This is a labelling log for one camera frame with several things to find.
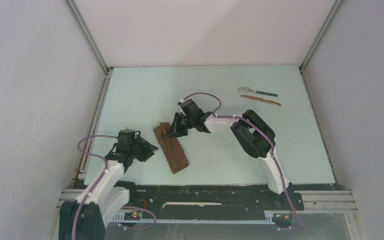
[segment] gray wall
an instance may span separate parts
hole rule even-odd
[[[345,1],[305,77],[339,180],[384,239],[384,1]]]
[[[45,238],[102,76],[64,1],[0,0],[0,240]]]

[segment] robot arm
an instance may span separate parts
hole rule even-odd
[[[71,240],[76,221],[76,239],[104,239],[105,229],[114,215],[129,202],[129,191],[114,187],[133,160],[146,162],[158,148],[141,137],[139,131],[130,129],[118,133],[117,143],[105,156],[107,168],[102,169],[93,182],[75,201],[65,201],[59,212],[59,240]],[[78,219],[76,211],[81,207]]]
[[[274,158],[276,158],[276,147],[274,154],[268,154],[271,151],[270,143],[256,130],[250,132],[252,128],[248,123],[239,120],[238,118],[217,116],[212,112],[203,112],[201,108],[192,100],[181,100],[179,103],[180,112],[174,115],[173,123],[170,127],[167,137],[178,138],[188,135],[188,129],[195,128],[199,132],[214,133],[214,132],[229,132],[232,131],[243,150],[253,158],[262,160],[264,170],[266,172],[268,188],[276,193],[281,194],[285,191],[281,181],[281,175],[277,169]],[[272,142],[275,143],[275,132],[265,123],[260,116],[253,110],[247,110],[241,116],[248,120],[257,128],[259,128]],[[289,180],[283,177],[285,185],[289,185]]]

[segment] white backdrop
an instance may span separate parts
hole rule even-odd
[[[77,0],[110,67],[300,65],[334,0]]]

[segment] utensil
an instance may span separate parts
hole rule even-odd
[[[263,102],[263,103],[273,104],[273,105],[276,105],[276,106],[279,106],[279,107],[281,106],[281,104],[278,103],[277,101],[266,100],[266,99],[264,99],[262,97],[250,96],[250,95],[241,95],[241,97],[246,98],[246,99],[252,99],[252,100],[260,101],[260,102]]]
[[[265,92],[265,91],[256,91],[252,90],[251,88],[247,86],[243,86],[237,89],[238,91],[245,91],[245,92],[253,92],[255,94],[262,94],[262,95],[267,95],[267,96],[272,96],[272,97],[277,97],[278,95],[275,93],[270,93],[270,92]]]

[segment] knife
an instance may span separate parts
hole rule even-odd
[[[279,107],[281,106],[281,104],[278,103],[277,101],[266,100],[266,99],[264,99],[262,97],[250,96],[250,95],[241,95],[241,97],[246,98],[246,99],[257,100],[257,101],[260,101],[260,102],[263,102],[263,103],[273,104],[273,105],[276,105],[276,106],[279,106]]]

